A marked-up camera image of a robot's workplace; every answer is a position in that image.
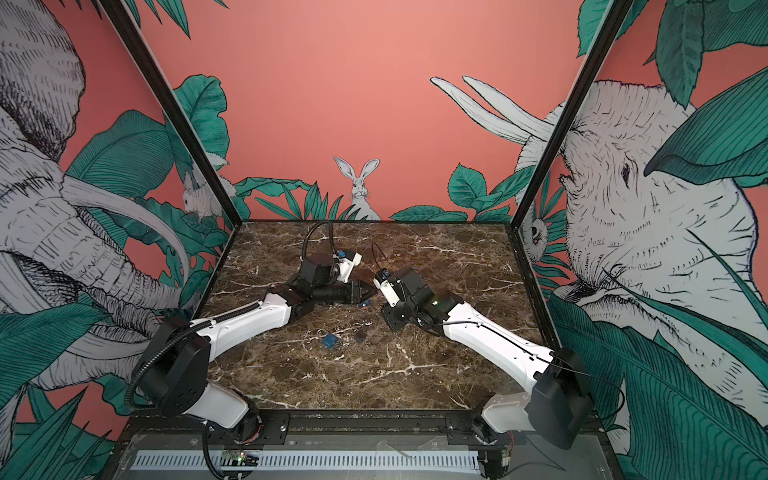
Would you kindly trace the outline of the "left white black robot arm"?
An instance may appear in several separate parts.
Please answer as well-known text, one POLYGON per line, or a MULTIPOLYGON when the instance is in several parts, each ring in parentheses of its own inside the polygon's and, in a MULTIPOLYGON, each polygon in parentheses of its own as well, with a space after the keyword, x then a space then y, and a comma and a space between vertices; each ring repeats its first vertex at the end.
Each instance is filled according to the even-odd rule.
POLYGON ((328 254, 301 250, 300 267, 264 297, 195 321, 173 316, 161 322, 134 368, 124 404, 131 412, 166 418, 188 416, 223 429, 235 442, 257 440, 264 422, 253 401, 208 379, 210 363, 265 332, 285 327, 318 304, 358 305, 376 292, 354 276, 361 253, 333 247, 328 254))

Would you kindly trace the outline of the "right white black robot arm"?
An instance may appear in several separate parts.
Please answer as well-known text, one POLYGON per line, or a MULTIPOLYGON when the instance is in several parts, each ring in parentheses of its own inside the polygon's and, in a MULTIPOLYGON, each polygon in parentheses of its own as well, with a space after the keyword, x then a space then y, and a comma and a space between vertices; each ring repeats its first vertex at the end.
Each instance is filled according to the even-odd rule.
POLYGON ((560 449, 569 449, 593 410, 590 377, 574 351, 554 351, 491 321, 449 290, 432 290, 412 268, 386 269, 374 276, 393 331, 405 324, 460 343, 511 377, 523 391, 496 394, 480 409, 480 425, 494 433, 535 431, 560 449))

